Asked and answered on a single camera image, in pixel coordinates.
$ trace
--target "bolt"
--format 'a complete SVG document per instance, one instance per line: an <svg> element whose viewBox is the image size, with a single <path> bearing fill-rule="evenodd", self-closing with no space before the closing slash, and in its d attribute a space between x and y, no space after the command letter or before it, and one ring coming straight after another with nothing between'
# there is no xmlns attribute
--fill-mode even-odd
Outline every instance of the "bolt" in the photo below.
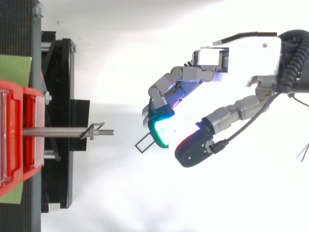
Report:
<svg viewBox="0 0 309 232"><path fill-rule="evenodd" d="M98 134L99 135L114 135L115 131L114 130L99 130Z"/></svg>
<svg viewBox="0 0 309 232"><path fill-rule="evenodd" d="M43 11L43 4L41 3L36 4L35 7L33 8L33 14L37 18L43 18L42 11Z"/></svg>
<svg viewBox="0 0 309 232"><path fill-rule="evenodd" d="M76 45L75 45L75 44L73 44L73 45L71 46L71 52L72 52L72 53L76 53Z"/></svg>
<svg viewBox="0 0 309 232"><path fill-rule="evenodd" d="M50 102L53 98L52 98L52 96L49 95L49 92L48 92L48 91L45 92L44 96L45 96L45 104L48 105L49 102Z"/></svg>

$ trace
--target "white wall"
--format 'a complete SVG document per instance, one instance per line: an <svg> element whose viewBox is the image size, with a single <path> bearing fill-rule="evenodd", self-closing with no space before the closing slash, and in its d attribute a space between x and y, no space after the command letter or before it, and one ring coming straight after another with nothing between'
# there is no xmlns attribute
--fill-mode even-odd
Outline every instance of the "white wall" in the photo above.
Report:
<svg viewBox="0 0 309 232"><path fill-rule="evenodd" d="M307 232L309 109L280 96L224 151L186 169L173 150L134 144L147 133L148 88L200 46L245 31L309 30L304 3L203 0L42 0L42 30L71 38L75 98L114 137L74 155L73 204L51 206L43 232ZM203 84L178 106L199 120L254 88ZM309 102L309 97L299 95ZM244 122L216 136L231 135Z"/></svg>

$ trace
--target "orange plastic container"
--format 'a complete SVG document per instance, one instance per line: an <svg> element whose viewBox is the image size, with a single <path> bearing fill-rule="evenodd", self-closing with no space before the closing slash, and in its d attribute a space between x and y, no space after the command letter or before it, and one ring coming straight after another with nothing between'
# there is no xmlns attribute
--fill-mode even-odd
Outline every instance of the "orange plastic container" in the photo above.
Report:
<svg viewBox="0 0 309 232"><path fill-rule="evenodd" d="M24 88L24 127L45 126L45 98L36 89ZM24 137L24 181L36 174L44 164L44 138Z"/></svg>
<svg viewBox="0 0 309 232"><path fill-rule="evenodd" d="M0 196L24 179L23 88L0 80Z"/></svg>
<svg viewBox="0 0 309 232"><path fill-rule="evenodd" d="M44 138L23 137L23 127L44 127L45 101L36 89L0 80L0 197L44 163Z"/></svg>

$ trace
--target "black cable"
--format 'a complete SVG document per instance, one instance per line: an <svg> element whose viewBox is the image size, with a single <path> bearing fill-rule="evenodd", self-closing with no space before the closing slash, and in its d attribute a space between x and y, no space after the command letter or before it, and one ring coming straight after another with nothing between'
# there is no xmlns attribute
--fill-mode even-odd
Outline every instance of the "black cable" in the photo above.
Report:
<svg viewBox="0 0 309 232"><path fill-rule="evenodd" d="M288 97L289 97L289 98L293 98L295 101L299 102L300 104L303 104L304 106L309 107L309 105L307 105L306 103L304 103L304 102L300 101L299 99L297 99L297 98L295 97L295 94L294 94L294 93L289 93L289 94L288 94ZM305 155L306 155L308 149L309 149L309 144L308 144L308 146L307 146L307 148L306 148L306 151L305 151L305 153L304 153L304 156L303 156L301 162L304 160Z"/></svg>
<svg viewBox="0 0 309 232"><path fill-rule="evenodd" d="M247 122L242 128L240 128L235 134L227 139L227 142L231 142L235 139L240 133L242 133L245 129L247 129L265 110L266 108L280 95L281 93L278 92L274 96L272 96L264 105L263 107Z"/></svg>
<svg viewBox="0 0 309 232"><path fill-rule="evenodd" d="M306 155L306 153L307 153L307 151L308 151L308 148L309 148L309 145L307 146L307 149L306 149L306 151L305 151L305 153L304 153L304 156L303 156L303 158L302 158L301 162L304 160L305 155Z"/></svg>
<svg viewBox="0 0 309 232"><path fill-rule="evenodd" d="M214 154L217 154L219 151L223 150L226 145L229 144L233 139L235 139L239 134L241 134L245 129L247 129L265 110L266 108L281 94L281 92L276 93L272 96L264 105L263 107L247 122L242 128L240 128L236 133L234 133L228 139L221 140L212 146L210 146L211 151Z"/></svg>
<svg viewBox="0 0 309 232"><path fill-rule="evenodd" d="M299 102L300 104L303 104L304 106L309 107L309 105L307 105L306 103L300 101L300 100L297 99L296 97L292 96L292 98L293 98L295 101Z"/></svg>
<svg viewBox="0 0 309 232"><path fill-rule="evenodd" d="M286 64L281 79L278 83L278 91L288 93L302 71L303 64L309 57L309 32L305 30L290 30L279 36L282 41L299 40L299 47Z"/></svg>

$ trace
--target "metal rod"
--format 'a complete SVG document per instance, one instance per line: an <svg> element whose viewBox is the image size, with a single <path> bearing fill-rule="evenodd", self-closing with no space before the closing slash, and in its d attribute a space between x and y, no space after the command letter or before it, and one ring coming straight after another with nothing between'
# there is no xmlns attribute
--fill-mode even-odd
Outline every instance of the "metal rod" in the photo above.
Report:
<svg viewBox="0 0 309 232"><path fill-rule="evenodd" d="M45 42L41 43L41 51L42 52L48 52L51 44L52 43L45 43Z"/></svg>
<svg viewBox="0 0 309 232"><path fill-rule="evenodd" d="M44 159L45 160L55 160L56 156L53 150L44 150Z"/></svg>
<svg viewBox="0 0 309 232"><path fill-rule="evenodd" d="M36 127L24 128L23 136L78 138L87 130L87 127ZM114 135L114 130L94 130L94 135Z"/></svg>

